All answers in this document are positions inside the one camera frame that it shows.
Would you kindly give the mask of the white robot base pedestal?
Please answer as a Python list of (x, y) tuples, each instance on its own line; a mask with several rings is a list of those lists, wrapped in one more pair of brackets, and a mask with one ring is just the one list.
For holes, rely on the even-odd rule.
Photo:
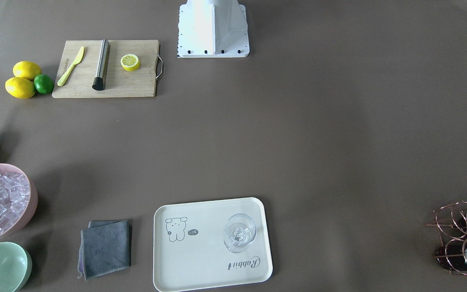
[(237, 0), (188, 0), (178, 20), (179, 58), (250, 55), (246, 8)]

